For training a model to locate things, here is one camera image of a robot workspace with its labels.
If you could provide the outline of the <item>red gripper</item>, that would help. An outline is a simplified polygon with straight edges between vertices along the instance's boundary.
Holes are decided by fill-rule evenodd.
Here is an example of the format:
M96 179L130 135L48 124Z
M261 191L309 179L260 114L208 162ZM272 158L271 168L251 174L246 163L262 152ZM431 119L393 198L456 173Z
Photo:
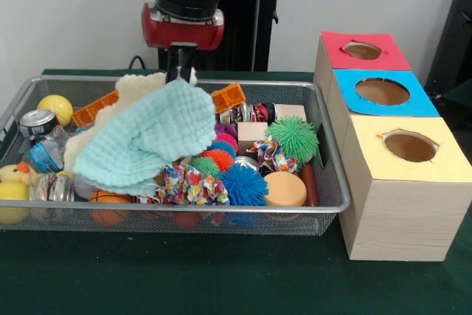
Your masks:
M145 3L142 8L142 33L149 47L168 49L166 82L178 78L179 48L195 46L198 50L215 50L223 39L224 15L216 10L210 20L189 22L161 13L155 4ZM188 83L195 60L194 49L182 50L182 78Z

